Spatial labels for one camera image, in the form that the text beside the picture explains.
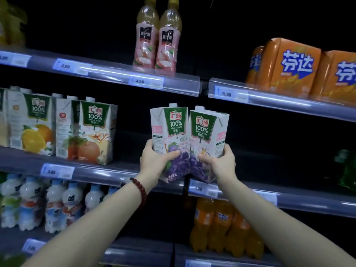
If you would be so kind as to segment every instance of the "fanta box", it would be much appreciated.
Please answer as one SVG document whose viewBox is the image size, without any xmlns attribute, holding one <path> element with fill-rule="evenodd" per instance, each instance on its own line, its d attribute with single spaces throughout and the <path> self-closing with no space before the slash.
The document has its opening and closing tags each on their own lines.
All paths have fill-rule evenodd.
<svg viewBox="0 0 356 267">
<path fill-rule="evenodd" d="M 312 98 L 356 102 L 356 53 L 323 52 L 315 76 Z"/>
<path fill-rule="evenodd" d="M 265 45 L 256 84 L 263 91 L 306 98 L 320 55 L 318 48 L 273 38 Z"/>
<path fill-rule="evenodd" d="M 246 83 L 256 84 L 257 72 L 260 67 L 262 58 L 263 46 L 257 47 L 252 52 L 250 66 L 248 68 Z"/>
</svg>

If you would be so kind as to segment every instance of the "left hand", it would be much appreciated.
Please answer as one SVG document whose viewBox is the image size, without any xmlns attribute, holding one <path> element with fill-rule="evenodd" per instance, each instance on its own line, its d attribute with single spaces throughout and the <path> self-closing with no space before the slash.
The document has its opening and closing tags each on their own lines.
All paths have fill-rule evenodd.
<svg viewBox="0 0 356 267">
<path fill-rule="evenodd" d="M 140 157 L 140 174 L 156 178 L 158 181 L 167 162 L 179 156 L 180 150 L 166 154 L 158 154 L 153 149 L 152 139 L 149 139 Z"/>
</svg>

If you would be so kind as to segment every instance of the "green label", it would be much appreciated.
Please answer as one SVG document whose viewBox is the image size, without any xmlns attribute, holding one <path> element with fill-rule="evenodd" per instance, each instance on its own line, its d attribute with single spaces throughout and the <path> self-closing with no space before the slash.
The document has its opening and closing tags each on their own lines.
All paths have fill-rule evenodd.
<svg viewBox="0 0 356 267">
<path fill-rule="evenodd" d="M 168 136 L 177 136 L 178 134 L 185 134 L 185 120 L 187 118 L 188 108 L 176 107 L 176 108 L 163 108 L 164 116 L 166 117 Z"/>
<path fill-rule="evenodd" d="M 4 106 L 4 94 L 5 94 L 5 90 L 4 89 L 0 89 L 0 111 L 2 111 L 2 107 Z"/>
<path fill-rule="evenodd" d="M 80 116 L 80 101 L 79 100 L 72 100 L 72 110 L 73 110 L 74 124 L 78 124 L 79 116 Z"/>
<path fill-rule="evenodd" d="M 29 118 L 42 119 L 47 121 L 48 107 L 51 98 L 34 94 L 24 94 Z"/>
<path fill-rule="evenodd" d="M 110 105 L 82 101 L 83 125 L 105 128 Z"/>
<path fill-rule="evenodd" d="M 199 138 L 199 143 L 202 139 L 207 143 L 210 143 L 211 132 L 214 127 L 216 116 L 190 111 L 190 119 L 192 122 L 192 137 Z"/>
</svg>

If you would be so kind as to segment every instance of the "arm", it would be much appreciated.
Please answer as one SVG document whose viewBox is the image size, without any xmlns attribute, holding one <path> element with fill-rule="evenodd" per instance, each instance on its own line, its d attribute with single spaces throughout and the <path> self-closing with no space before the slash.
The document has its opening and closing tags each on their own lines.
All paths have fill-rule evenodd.
<svg viewBox="0 0 356 267">
<path fill-rule="evenodd" d="M 140 174 L 136 177 L 147 194 L 156 186 L 166 163 L 178 155 L 179 151 L 157 154 L 152 150 L 152 140 L 147 142 L 140 158 Z M 137 186 L 131 182 L 124 185 L 108 200 L 52 238 L 23 267 L 97 266 L 140 204 L 141 193 Z"/>
<path fill-rule="evenodd" d="M 235 175 L 229 145 L 224 156 L 199 156 L 212 166 L 220 190 L 241 212 L 284 266 L 356 266 L 356 260 L 336 244 L 253 192 Z"/>
</svg>

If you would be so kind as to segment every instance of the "grape juice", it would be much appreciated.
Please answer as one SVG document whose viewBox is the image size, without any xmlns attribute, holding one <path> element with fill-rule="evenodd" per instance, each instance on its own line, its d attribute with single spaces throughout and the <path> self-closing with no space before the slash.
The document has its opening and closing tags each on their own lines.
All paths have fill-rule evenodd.
<svg viewBox="0 0 356 267">
<path fill-rule="evenodd" d="M 166 183 L 188 175 L 190 172 L 190 146 L 188 108 L 178 107 L 176 103 L 169 107 L 151 109 L 151 126 L 154 151 L 160 154 L 180 150 L 180 155 L 169 161 L 163 170 L 161 179 Z"/>
<path fill-rule="evenodd" d="M 190 111 L 191 174 L 206 183 L 212 182 L 215 175 L 209 165 L 198 159 L 198 154 L 212 157 L 223 155 L 228 122 L 229 114 L 206 110 L 202 106 Z"/>
</svg>

